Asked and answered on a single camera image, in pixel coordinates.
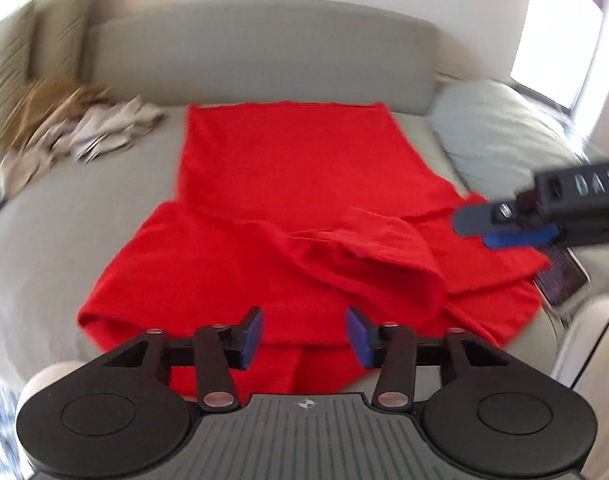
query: white pillow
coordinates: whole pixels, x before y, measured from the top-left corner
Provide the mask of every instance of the white pillow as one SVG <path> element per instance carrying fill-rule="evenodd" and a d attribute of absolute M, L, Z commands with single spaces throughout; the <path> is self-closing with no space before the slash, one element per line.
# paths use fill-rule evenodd
<path fill-rule="evenodd" d="M 496 81 L 446 86 L 429 124 L 467 186 L 489 200 L 530 187 L 534 170 L 579 163 L 523 96 Z"/>

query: red fabric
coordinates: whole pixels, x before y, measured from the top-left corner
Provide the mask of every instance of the red fabric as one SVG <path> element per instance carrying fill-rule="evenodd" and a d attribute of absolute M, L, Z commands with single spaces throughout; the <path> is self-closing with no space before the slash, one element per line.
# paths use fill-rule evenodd
<path fill-rule="evenodd" d="M 471 196 L 468 200 L 479 201 Z M 109 264 L 78 314 L 103 349 L 148 327 L 187 336 L 263 308 L 252 392 L 331 392 L 360 377 L 349 305 L 422 335 L 463 327 L 495 344 L 540 296 L 533 250 L 459 238 L 462 199 L 433 174 L 383 105 L 189 107 L 176 199 Z M 194 392 L 191 371 L 172 386 Z"/>

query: mattress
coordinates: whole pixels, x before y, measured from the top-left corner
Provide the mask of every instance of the mattress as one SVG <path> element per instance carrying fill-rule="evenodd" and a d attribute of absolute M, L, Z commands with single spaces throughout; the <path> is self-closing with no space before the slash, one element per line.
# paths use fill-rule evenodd
<path fill-rule="evenodd" d="M 185 108 L 166 112 L 131 149 L 59 164 L 0 211 L 0 379 L 10 387 L 20 390 L 55 362 L 98 355 L 76 312 L 110 259 L 172 197 Z M 395 118 L 431 169 L 466 192 L 425 119 Z M 509 351 L 550 371 L 557 342 L 548 316 L 536 317 Z"/>

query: brown cloth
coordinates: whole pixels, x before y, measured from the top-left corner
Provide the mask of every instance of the brown cloth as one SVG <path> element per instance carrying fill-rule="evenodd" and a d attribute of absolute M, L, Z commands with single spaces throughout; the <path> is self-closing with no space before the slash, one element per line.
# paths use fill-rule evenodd
<path fill-rule="evenodd" d="M 56 122 L 79 119 L 94 104 L 109 101 L 110 88 L 83 85 L 69 75 L 33 82 L 13 109 L 0 136 L 0 151 L 21 150 L 44 121 L 58 110 Z"/>

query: circular pad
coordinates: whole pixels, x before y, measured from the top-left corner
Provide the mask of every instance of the circular pad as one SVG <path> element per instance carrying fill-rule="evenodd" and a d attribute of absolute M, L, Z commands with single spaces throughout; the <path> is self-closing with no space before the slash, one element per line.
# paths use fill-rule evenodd
<path fill-rule="evenodd" d="M 551 422 L 551 410 L 542 400 L 527 394 L 503 393 L 485 397 L 478 417 L 489 428 L 511 435 L 537 433 Z"/>
<path fill-rule="evenodd" d="M 72 400 L 62 410 L 61 419 L 73 433 L 104 436 L 124 430 L 136 418 L 136 412 L 136 405 L 126 397 L 94 394 Z"/>
<path fill-rule="evenodd" d="M 454 463 L 495 478 L 582 466 L 597 433 L 581 396 L 529 369 L 474 368 L 427 400 L 422 426 Z"/>
<path fill-rule="evenodd" d="M 112 367 L 81 368 L 38 392 L 16 422 L 34 466 L 86 479 L 123 478 L 164 460 L 189 426 L 182 397 L 137 370 Z"/>

